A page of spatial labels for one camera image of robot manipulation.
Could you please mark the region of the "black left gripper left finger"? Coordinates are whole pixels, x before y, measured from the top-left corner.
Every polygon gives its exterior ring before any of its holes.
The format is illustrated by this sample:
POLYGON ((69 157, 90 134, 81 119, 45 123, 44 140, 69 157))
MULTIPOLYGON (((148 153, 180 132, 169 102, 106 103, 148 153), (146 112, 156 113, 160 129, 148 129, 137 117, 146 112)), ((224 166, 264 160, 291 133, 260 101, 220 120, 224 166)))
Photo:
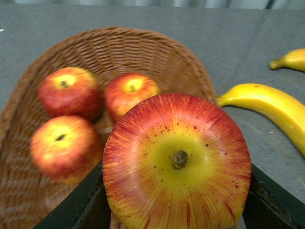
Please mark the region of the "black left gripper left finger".
POLYGON ((98 164, 35 229, 108 229, 111 211, 98 164))

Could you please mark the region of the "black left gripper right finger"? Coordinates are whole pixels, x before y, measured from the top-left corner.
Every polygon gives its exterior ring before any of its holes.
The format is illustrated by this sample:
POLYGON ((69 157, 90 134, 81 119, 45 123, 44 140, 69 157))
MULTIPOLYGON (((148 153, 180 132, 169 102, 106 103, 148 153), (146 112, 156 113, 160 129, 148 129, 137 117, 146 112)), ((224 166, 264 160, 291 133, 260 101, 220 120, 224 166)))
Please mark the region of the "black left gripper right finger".
POLYGON ((248 229, 303 229, 305 204, 252 165, 243 219, 248 229))

